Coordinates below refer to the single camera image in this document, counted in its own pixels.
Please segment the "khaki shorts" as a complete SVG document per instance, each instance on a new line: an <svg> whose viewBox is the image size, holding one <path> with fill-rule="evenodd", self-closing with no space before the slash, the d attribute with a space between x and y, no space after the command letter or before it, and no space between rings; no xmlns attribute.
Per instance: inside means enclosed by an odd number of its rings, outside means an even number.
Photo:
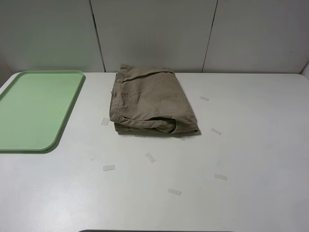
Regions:
<svg viewBox="0 0 309 232"><path fill-rule="evenodd" d="M197 118L173 70L121 64L112 88L110 121L127 131L199 132Z"/></svg>

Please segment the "light green plastic tray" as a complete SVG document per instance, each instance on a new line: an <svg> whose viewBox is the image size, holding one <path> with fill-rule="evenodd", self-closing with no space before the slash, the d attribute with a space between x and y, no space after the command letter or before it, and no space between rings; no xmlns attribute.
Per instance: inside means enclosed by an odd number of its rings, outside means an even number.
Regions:
<svg viewBox="0 0 309 232"><path fill-rule="evenodd" d="M0 150L52 147L78 96L81 71L24 71L0 95Z"/></svg>

